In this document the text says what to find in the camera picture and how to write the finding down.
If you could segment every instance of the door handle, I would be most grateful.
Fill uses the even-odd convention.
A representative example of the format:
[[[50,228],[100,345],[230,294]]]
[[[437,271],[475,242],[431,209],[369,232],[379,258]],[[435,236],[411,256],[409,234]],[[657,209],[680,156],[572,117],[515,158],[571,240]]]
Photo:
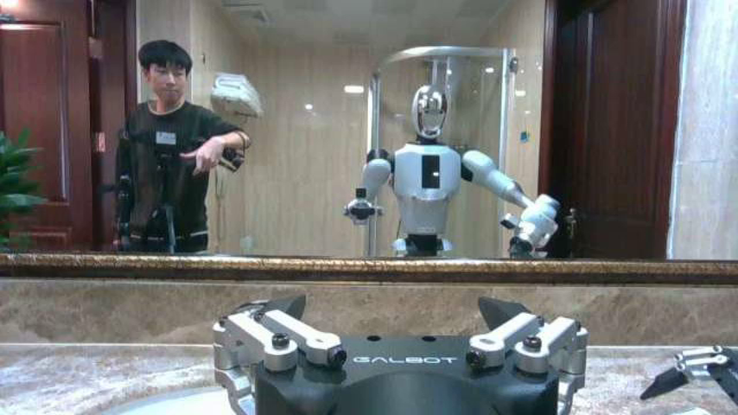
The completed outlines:
[[[576,241],[576,229],[579,225],[580,215],[576,209],[572,207],[568,209],[568,214],[564,216],[565,223],[565,235],[568,237],[568,246],[569,246],[569,258],[573,258],[573,244]]]

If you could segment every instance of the screw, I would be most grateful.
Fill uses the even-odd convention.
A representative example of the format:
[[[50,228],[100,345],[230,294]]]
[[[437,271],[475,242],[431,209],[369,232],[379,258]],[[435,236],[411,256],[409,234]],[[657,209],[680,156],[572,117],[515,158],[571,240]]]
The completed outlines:
[[[469,365],[471,370],[476,371],[484,368],[487,358],[480,352],[471,350],[469,353],[465,354],[465,362]]]
[[[521,341],[521,345],[529,350],[537,352],[540,350],[540,338],[535,335],[529,335],[528,337],[525,337],[525,340]]]
[[[274,348],[286,348],[289,346],[289,336],[284,333],[272,335],[272,346]]]
[[[345,363],[346,357],[348,357],[348,354],[345,353],[345,350],[342,350],[340,347],[330,348],[326,351],[328,367],[330,367],[332,369],[338,369]]]

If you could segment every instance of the robot chest panel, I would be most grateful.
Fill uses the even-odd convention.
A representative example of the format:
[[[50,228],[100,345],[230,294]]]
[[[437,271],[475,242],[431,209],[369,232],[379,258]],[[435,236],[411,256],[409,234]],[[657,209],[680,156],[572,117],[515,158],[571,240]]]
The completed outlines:
[[[448,147],[407,144],[395,153],[395,193],[451,194],[460,172],[461,159]]]

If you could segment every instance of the black hair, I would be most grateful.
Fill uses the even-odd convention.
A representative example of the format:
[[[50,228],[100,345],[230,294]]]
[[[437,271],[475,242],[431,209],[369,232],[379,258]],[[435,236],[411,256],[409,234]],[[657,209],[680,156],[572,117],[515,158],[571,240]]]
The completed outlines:
[[[184,68],[189,75],[192,69],[192,58],[186,51],[172,41],[149,41],[138,49],[140,66],[148,70],[150,64],[160,67],[172,65]]]

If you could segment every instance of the potted plant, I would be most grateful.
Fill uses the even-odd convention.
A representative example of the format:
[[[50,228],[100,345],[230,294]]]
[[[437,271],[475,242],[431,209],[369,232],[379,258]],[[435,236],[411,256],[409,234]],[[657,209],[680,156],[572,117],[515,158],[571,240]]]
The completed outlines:
[[[10,238],[10,215],[29,213],[33,206],[46,201],[33,195],[38,184],[25,177],[32,169],[30,155],[40,150],[28,148],[28,137],[29,132],[24,130],[13,144],[0,131],[0,252],[8,252],[10,244],[24,242]]]

